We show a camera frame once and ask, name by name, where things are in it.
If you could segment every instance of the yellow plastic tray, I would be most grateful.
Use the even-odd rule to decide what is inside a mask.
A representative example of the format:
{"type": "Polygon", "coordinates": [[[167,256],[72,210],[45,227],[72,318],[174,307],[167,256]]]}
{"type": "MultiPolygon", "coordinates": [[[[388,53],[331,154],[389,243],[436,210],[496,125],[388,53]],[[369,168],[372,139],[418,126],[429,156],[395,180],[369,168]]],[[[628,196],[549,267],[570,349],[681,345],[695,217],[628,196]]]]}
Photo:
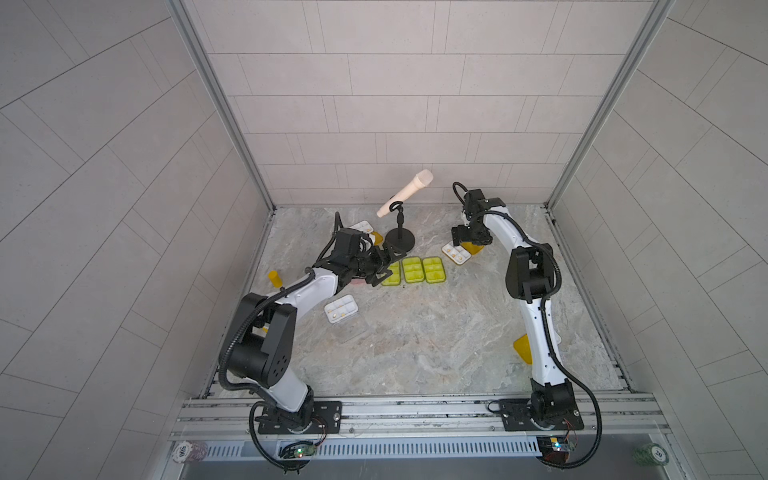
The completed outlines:
{"type": "Polygon", "coordinates": [[[382,282],[385,286],[398,286],[400,284],[400,262],[394,262],[389,266],[392,275],[382,282]]]}
{"type": "Polygon", "coordinates": [[[445,282],[445,269],[442,267],[442,259],[440,257],[427,257],[422,260],[424,264],[424,274],[426,275],[427,283],[441,283],[445,282]]]}
{"type": "Polygon", "coordinates": [[[424,267],[422,259],[418,257],[406,257],[402,259],[402,274],[407,283],[418,283],[424,281],[424,267]]]}

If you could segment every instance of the plastic container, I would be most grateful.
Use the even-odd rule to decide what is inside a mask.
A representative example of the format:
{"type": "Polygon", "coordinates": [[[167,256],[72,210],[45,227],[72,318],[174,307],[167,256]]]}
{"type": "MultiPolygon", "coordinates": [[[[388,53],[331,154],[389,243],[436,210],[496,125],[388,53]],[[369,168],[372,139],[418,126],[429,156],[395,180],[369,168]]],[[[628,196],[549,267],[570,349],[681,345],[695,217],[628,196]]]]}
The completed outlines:
{"type": "Polygon", "coordinates": [[[422,259],[418,257],[402,259],[402,275],[406,278],[407,283],[423,282],[425,275],[422,259]]]}
{"type": "Polygon", "coordinates": [[[445,282],[445,269],[442,266],[442,258],[427,257],[422,260],[424,265],[424,275],[427,283],[445,282]]]}

